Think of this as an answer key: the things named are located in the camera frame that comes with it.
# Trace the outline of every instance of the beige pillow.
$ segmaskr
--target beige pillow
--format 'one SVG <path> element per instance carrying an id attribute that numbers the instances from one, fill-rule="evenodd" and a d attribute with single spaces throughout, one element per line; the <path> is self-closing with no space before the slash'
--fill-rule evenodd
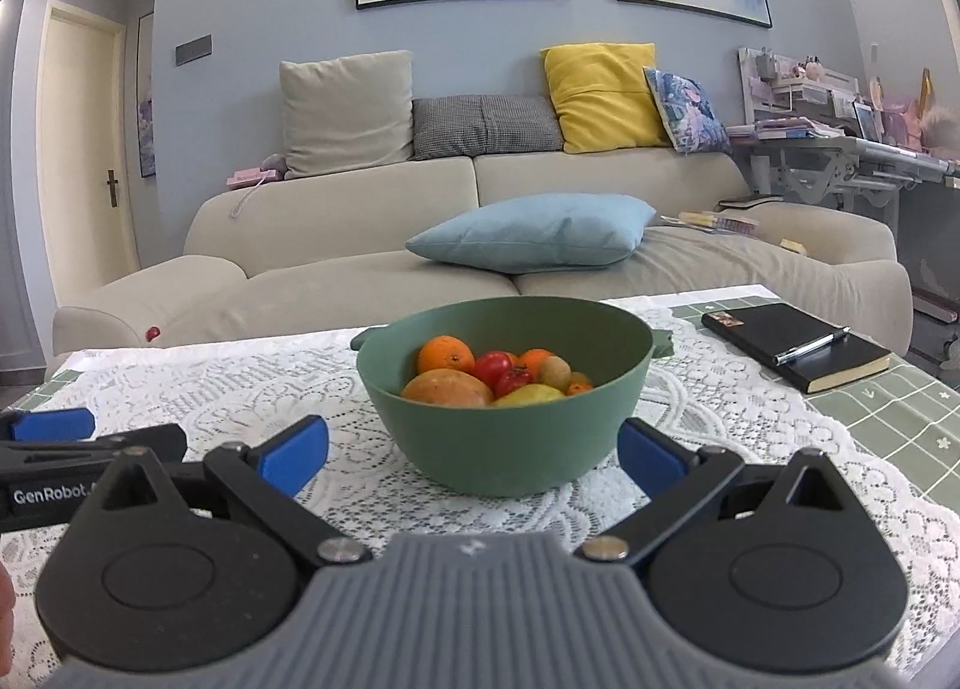
<path id="1" fill-rule="evenodd" d="M 280 64 L 288 177 L 400 163 L 413 155 L 413 53 Z"/>

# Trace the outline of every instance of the bowl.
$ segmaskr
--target bowl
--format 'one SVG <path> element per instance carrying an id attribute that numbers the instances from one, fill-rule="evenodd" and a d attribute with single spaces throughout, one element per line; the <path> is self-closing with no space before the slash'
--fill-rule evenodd
<path id="1" fill-rule="evenodd" d="M 547 348 L 595 388 L 520 408 L 425 405 L 398 394 L 416 376 L 416 353 L 440 334 L 481 355 Z M 634 414 L 653 334 L 618 307 L 551 296 L 507 296 L 437 307 L 372 331 L 357 369 L 387 432 L 425 476 L 462 494 L 521 497 L 576 480 L 616 444 Z"/>

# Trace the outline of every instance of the yellow object on sofa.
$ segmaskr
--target yellow object on sofa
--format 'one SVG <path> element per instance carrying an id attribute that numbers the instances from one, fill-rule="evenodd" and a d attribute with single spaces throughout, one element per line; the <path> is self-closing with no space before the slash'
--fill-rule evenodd
<path id="1" fill-rule="evenodd" d="M 541 51 L 563 152 L 669 147 L 643 67 L 655 44 L 560 44 Z"/>

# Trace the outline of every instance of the beige sofa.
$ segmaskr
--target beige sofa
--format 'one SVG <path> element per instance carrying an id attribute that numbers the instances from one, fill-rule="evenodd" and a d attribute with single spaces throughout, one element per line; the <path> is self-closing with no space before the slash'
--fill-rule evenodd
<path id="1" fill-rule="evenodd" d="M 757 241 L 651 227 L 625 262 L 597 271 L 510 278 L 427 262 L 416 233 L 478 205 L 551 191 L 628 193 L 661 214 L 712 209 L 748 192 L 726 155 L 670 150 L 542 153 L 408 161 L 246 190 L 200 208 L 184 257 L 100 288 L 54 319 L 56 354 L 86 348 L 242 339 L 388 323 L 488 296 L 607 299 L 763 283 L 902 353 L 912 311 L 906 272 L 880 223 L 830 209 L 768 203 Z M 790 238 L 809 257 L 774 244 Z"/>

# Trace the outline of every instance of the silver pen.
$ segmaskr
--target silver pen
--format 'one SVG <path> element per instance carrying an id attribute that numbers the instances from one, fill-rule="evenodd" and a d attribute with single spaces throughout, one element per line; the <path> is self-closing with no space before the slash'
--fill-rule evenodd
<path id="1" fill-rule="evenodd" d="M 834 344 L 834 342 L 839 342 L 849 333 L 849 326 L 844 326 L 843 329 L 831 331 L 830 334 L 824 334 L 822 337 L 818 337 L 812 342 L 808 342 L 805 345 L 798 345 L 796 348 L 790 348 L 790 350 L 784 351 L 784 353 L 775 355 L 774 363 L 776 366 L 788 364 L 790 361 L 794 361 L 797 358 L 800 358 L 802 355 L 819 351 L 821 348 L 826 348 L 827 346 Z"/>

